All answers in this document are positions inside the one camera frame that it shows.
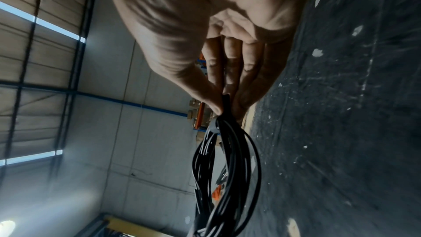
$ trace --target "scratched black surface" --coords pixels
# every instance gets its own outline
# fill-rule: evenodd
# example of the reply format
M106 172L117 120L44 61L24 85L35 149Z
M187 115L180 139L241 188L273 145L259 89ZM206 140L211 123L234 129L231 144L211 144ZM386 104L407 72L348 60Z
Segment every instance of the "scratched black surface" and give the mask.
M303 237L421 236L420 45L421 0L308 1L256 109L263 185L242 236L288 236L291 218Z

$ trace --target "light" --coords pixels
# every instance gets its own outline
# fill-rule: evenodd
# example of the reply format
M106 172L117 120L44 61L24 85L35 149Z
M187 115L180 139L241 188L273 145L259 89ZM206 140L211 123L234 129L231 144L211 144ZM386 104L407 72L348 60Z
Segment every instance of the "light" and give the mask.
M25 20L28 20L30 22L35 22L38 25L44 26L45 28L48 28L50 30L53 30L55 32L61 33L62 35L68 36L70 38L79 40L82 43L86 42L86 39L83 37L78 36L77 34L74 34L66 29L63 29L61 27L58 27L57 25L54 25L52 23L49 23L45 20L42 20L40 18L35 17L34 15L31 15L27 12L21 11L20 9L17 9L15 7L12 7L11 5L7 5L6 3L3 3L0 1L0 9L10 12L16 16L19 16L21 18L24 18Z
M9 237L14 229L16 228L16 223L11 220L3 221L0 223L0 237Z
M40 154L32 154L29 156L23 156L23 157L18 157L18 158L8 158L6 159L6 165L32 161L32 160L41 159L41 158L53 157L55 155L56 155L56 152L51 151L51 152L40 153Z

